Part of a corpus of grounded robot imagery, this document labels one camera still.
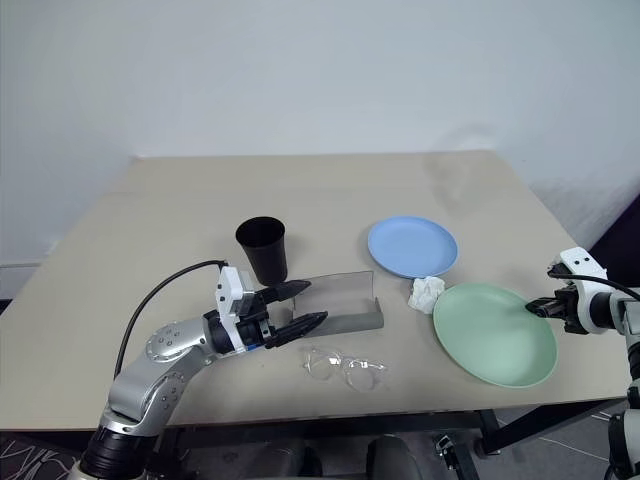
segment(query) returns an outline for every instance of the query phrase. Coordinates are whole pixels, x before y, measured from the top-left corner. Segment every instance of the plastic cup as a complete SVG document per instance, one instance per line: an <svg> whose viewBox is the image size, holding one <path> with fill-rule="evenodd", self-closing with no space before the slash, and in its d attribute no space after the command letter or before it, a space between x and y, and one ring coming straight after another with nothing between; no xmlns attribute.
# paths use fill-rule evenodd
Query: plastic cup
<svg viewBox="0 0 640 480"><path fill-rule="evenodd" d="M236 240L247 254L262 285L273 286L287 278L284 224L273 217L250 218L236 230Z"/></svg>

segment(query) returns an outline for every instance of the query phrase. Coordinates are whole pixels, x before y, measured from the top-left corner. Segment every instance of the tabletop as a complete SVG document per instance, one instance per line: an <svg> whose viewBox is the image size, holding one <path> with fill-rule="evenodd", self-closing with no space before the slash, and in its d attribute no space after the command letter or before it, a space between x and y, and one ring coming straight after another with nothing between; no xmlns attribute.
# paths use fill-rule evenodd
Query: tabletop
<svg viewBox="0 0 640 480"><path fill-rule="evenodd" d="M234 232L281 219L289 278L374 271L383 329L302 339L214 363L191 381L174 425L512 407L623 395L624 339L551 326L558 364L540 385L508 389L461 369L430 316L407 306L410 280L371 258L380 219L418 215L456 237L447 286L489 282L525 298L561 286L549 262L575 246L510 167L489 151L138 159L35 272L0 317L0 429L94 428L131 313L160 280L201 260L250 270ZM157 328L215 308L215 268L165 288L131 337L125 365ZM387 366L371 392L312 378L301 348L327 346Z"/></svg>

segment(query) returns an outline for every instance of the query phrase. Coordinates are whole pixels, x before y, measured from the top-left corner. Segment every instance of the crumpled tissue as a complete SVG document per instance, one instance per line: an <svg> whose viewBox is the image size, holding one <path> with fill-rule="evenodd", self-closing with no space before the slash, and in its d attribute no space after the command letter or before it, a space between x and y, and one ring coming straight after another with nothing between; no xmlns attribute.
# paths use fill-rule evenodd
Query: crumpled tissue
<svg viewBox="0 0 640 480"><path fill-rule="evenodd" d="M416 278L413 281L409 306L431 315L436 300L444 292L444 280L438 277Z"/></svg>

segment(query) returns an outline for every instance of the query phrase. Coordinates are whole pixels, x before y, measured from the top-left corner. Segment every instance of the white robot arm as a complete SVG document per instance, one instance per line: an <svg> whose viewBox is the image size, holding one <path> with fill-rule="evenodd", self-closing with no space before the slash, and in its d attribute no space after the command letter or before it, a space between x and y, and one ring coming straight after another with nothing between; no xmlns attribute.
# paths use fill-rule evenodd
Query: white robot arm
<svg viewBox="0 0 640 480"><path fill-rule="evenodd" d="M609 281L607 271L580 247L561 252L548 275L563 279L567 286L556 290L554 297L530 302L529 311L564 320L569 333L615 329L626 339L630 408L609 422L610 463L618 478L640 480L640 294Z"/></svg>

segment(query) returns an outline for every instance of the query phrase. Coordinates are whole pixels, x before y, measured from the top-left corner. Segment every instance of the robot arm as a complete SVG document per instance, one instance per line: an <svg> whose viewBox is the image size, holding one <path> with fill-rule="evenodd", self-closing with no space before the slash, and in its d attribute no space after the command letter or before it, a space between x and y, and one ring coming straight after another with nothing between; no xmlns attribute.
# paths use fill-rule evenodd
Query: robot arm
<svg viewBox="0 0 640 480"><path fill-rule="evenodd" d="M215 360L284 345L326 318L327 312L311 313L281 329L269 323L267 304L292 298L309 285L294 280L255 292L246 272L223 267L218 309L157 330L116 377L98 429L68 478L142 477L157 437L196 373Z"/></svg>
<svg viewBox="0 0 640 480"><path fill-rule="evenodd" d="M561 252L548 274L564 279L567 286L556 290L554 297L530 302L527 310L564 320L568 333L600 334L613 329L626 339L632 379L627 390L630 409L609 422L610 463L618 478L640 479L640 297L631 289L613 290L607 271L580 247Z"/></svg>

